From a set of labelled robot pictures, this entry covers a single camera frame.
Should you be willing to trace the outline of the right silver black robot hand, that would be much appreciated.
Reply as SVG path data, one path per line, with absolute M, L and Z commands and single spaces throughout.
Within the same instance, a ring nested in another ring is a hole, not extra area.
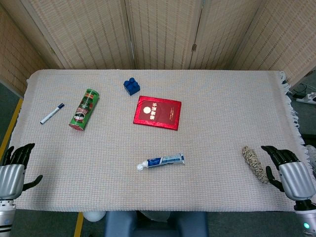
M 279 150 L 274 146 L 262 146 L 274 163 L 280 181 L 276 180 L 270 166 L 266 166 L 268 181 L 294 201 L 311 199 L 316 190 L 305 164 L 290 150 Z

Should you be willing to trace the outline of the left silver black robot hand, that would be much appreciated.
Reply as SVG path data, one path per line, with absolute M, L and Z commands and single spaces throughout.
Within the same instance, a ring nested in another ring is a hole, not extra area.
M 34 143 L 15 149 L 9 147 L 4 153 L 3 164 L 0 166 L 0 199 L 15 200 L 21 194 L 40 183 L 43 176 L 39 175 L 34 181 L 25 183 L 25 174 L 34 148 Z

